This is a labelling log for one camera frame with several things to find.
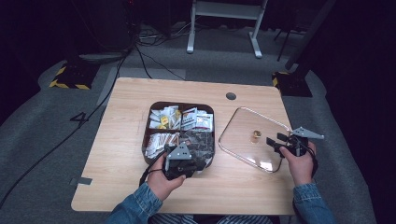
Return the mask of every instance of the denim sleeve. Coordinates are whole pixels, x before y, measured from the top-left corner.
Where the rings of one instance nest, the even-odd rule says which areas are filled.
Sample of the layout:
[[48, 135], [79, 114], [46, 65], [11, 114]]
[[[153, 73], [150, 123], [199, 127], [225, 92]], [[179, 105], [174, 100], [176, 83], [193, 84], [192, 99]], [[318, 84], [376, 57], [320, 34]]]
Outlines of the denim sleeve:
[[163, 202], [144, 183], [114, 208], [106, 223], [148, 223], [149, 217], [156, 214], [162, 205]]
[[293, 193], [294, 204], [305, 223], [336, 223], [316, 184], [297, 186]]

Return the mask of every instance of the person's left hand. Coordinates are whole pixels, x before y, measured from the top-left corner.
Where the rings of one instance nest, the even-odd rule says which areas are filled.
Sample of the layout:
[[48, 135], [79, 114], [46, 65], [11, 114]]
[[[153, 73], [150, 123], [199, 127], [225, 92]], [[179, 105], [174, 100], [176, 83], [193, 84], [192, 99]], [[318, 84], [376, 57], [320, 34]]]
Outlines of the person's left hand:
[[166, 179], [166, 176], [163, 174], [165, 157], [165, 155], [162, 155], [154, 163], [148, 175], [148, 186], [161, 201], [165, 200], [171, 194], [172, 190], [180, 187], [186, 179], [185, 175], [181, 175], [173, 180]]

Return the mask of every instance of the person's right hand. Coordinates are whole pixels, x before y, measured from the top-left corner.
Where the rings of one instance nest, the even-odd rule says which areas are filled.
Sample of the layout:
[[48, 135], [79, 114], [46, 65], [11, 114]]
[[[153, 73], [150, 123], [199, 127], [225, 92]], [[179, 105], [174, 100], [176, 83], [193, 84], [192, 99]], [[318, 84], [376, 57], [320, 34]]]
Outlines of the person's right hand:
[[148, 175], [148, 186], [162, 202], [171, 194], [172, 190], [180, 187], [186, 179], [185, 175], [181, 175], [173, 180], [166, 179], [163, 174], [163, 163], [165, 162], [165, 157], [166, 155], [161, 155], [161, 157], [151, 167], [152, 172]]
[[[315, 154], [317, 153], [317, 148], [313, 143], [308, 142], [308, 146], [312, 148]], [[311, 155], [306, 152], [303, 156], [296, 157], [285, 147], [281, 147], [280, 151], [289, 162], [289, 169], [291, 176], [293, 177], [294, 185], [299, 186], [312, 183], [312, 170], [314, 168], [314, 163], [312, 162]]]

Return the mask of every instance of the wire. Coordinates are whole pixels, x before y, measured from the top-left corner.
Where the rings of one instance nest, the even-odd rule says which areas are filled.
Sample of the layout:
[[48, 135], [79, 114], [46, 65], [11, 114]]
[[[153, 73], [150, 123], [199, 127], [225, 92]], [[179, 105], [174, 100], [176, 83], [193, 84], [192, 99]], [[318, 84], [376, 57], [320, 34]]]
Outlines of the wire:
[[152, 172], [155, 172], [155, 171], [162, 171], [162, 170], [163, 170], [163, 169], [150, 170], [148, 173], [151, 174]]
[[137, 52], [139, 52], [139, 56], [140, 56], [140, 59], [142, 60], [142, 64], [143, 64], [143, 67], [145, 68], [146, 74], [148, 75], [149, 78], [152, 79], [152, 76], [149, 74], [148, 69], [146, 68], [146, 64], [145, 64], [145, 60], [143, 59], [142, 52], [140, 52], [140, 49], [137, 46], [135, 46], [135, 47], [136, 47]]
[[141, 53], [141, 54], [144, 55], [144, 56], [146, 56], [146, 57], [148, 57], [148, 58], [150, 58], [152, 61], [154, 61], [155, 63], [159, 64], [161, 67], [163, 67], [163, 68], [166, 69], [168, 72], [170, 72], [170, 73], [172, 73], [173, 75], [175, 75], [176, 77], [179, 77], [180, 79], [182, 79], [182, 80], [184, 80], [184, 81], [186, 80], [185, 78], [180, 77], [179, 75], [177, 75], [177, 74], [175, 74], [174, 72], [172, 72], [171, 70], [169, 70], [165, 65], [163, 65], [163, 64], [161, 64], [161, 63], [155, 61], [152, 57], [148, 56], [147, 54], [144, 54], [144, 53]]
[[282, 161], [283, 161], [283, 158], [280, 158], [280, 162], [279, 162], [279, 165], [277, 166], [276, 170], [274, 170], [274, 171], [267, 171], [267, 172], [269, 172], [269, 173], [275, 173], [275, 172], [279, 171], [280, 166], [282, 165]]
[[105, 108], [103, 109], [103, 111], [102, 111], [102, 113], [101, 113], [101, 115], [100, 115], [100, 118], [99, 118], [99, 125], [100, 125], [100, 123], [102, 122], [103, 115], [105, 114], [106, 108], [107, 108], [107, 106], [105, 106]]
[[21, 175], [17, 181], [14, 182], [14, 184], [11, 186], [11, 188], [9, 188], [9, 190], [7, 191], [6, 195], [3, 197], [3, 199], [0, 202], [0, 209], [2, 209], [4, 203], [6, 202], [9, 194], [12, 192], [12, 190], [15, 189], [15, 187], [17, 187], [17, 185], [40, 163], [42, 162], [44, 159], [46, 159], [48, 157], [48, 155], [50, 155], [53, 151], [55, 151], [58, 147], [60, 147], [64, 142], [66, 142], [76, 131], [78, 131], [78, 129], [80, 129], [82, 127], [82, 125], [85, 124], [85, 122], [87, 122], [90, 117], [92, 117], [92, 115], [100, 108], [100, 106], [106, 101], [106, 98], [110, 95], [110, 93], [113, 91], [114, 85], [116, 83], [117, 77], [120, 75], [120, 67], [122, 66], [123, 62], [125, 61], [126, 57], [130, 54], [130, 50], [129, 52], [125, 55], [124, 58], [122, 58], [119, 62], [119, 64], [117, 65], [117, 74], [114, 77], [114, 81], [113, 84], [111, 85], [110, 91], [107, 93], [105, 99], [103, 99], [103, 101], [91, 112], [91, 114], [84, 119], [75, 130], [73, 130], [69, 135], [66, 136], [66, 138], [64, 140], [62, 140], [58, 145], [56, 145], [53, 149], [51, 149], [49, 152], [47, 152], [43, 157], [41, 157], [38, 161], [36, 161], [27, 171], [25, 171], [23, 173], [23, 175]]
[[[198, 21], [198, 19], [200, 19], [201, 17], [202, 16], [197, 17], [195, 19], [195, 21]], [[191, 22], [185, 24], [181, 28], [178, 28], [177, 31], [174, 34], [170, 34], [170, 37], [166, 37], [166, 36], [160, 35], [160, 34], [155, 34], [151, 29], [145, 29], [144, 31], [145, 32], [150, 31], [150, 34], [149, 34], [149, 32], [147, 32], [148, 33], [147, 35], [139, 36], [138, 37], [139, 41], [137, 41], [137, 44], [140, 45], [140, 46], [144, 46], [144, 47], [159, 46], [159, 45], [163, 44], [165, 41], [178, 39], [178, 38], [180, 38], [183, 35], [188, 35], [190, 32], [183, 33], [183, 34], [180, 34], [180, 32], [182, 32], [184, 29], [186, 29], [189, 26], [191, 26]], [[154, 38], [154, 41], [152, 43], [142, 42], [141, 39], [145, 39], [145, 38]]]
[[318, 159], [317, 156], [315, 155], [315, 151], [312, 148], [305, 146], [304, 144], [301, 144], [301, 146], [304, 147], [306, 151], [311, 155], [312, 162], [314, 163], [314, 167], [312, 169], [312, 177], [314, 177], [318, 169]]
[[145, 170], [145, 172], [142, 174], [142, 177], [140, 177], [139, 180], [139, 187], [146, 181], [146, 178], [148, 177], [151, 167], [154, 165], [154, 163], [163, 155], [163, 153], [165, 153], [166, 150], [163, 150], [162, 152], [160, 152], [156, 158], [154, 158], [154, 160], [149, 164], [148, 168]]

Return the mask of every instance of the controller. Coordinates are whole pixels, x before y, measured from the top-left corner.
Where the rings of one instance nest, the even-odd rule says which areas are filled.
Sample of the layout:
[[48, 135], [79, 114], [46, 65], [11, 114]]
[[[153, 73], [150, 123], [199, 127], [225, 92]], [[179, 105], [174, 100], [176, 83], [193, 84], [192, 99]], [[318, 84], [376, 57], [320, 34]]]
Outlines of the controller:
[[195, 171], [203, 171], [206, 162], [190, 154], [189, 148], [185, 143], [178, 146], [164, 146], [167, 152], [166, 161], [163, 163], [163, 174], [168, 180], [185, 175], [187, 178], [192, 177]]
[[285, 144], [279, 144], [269, 137], [267, 137], [266, 143], [268, 146], [273, 147], [274, 151], [279, 153], [281, 158], [285, 158], [285, 156], [280, 151], [280, 147], [285, 147], [289, 152], [291, 152], [291, 154], [296, 157], [301, 157], [305, 155], [306, 152], [309, 152], [312, 157], [312, 162], [314, 163], [314, 167], [312, 169], [313, 177], [318, 169], [318, 160], [316, 158], [315, 152], [312, 150], [312, 148], [308, 146], [308, 137], [318, 139], [324, 138], [323, 135], [313, 133], [307, 129], [304, 129], [303, 127], [300, 127], [296, 130], [293, 130], [290, 136], [286, 136], [283, 133], [278, 133], [276, 135], [276, 138], [281, 140], [282, 142], [285, 142]]
[[291, 135], [287, 137], [283, 133], [277, 134], [277, 139], [287, 143], [285, 145], [279, 144], [273, 139], [267, 137], [267, 145], [274, 148], [274, 151], [279, 153], [281, 158], [285, 158], [285, 156], [280, 152], [280, 147], [285, 147], [291, 154], [296, 157], [301, 157], [305, 155], [306, 150], [308, 149], [308, 138]]

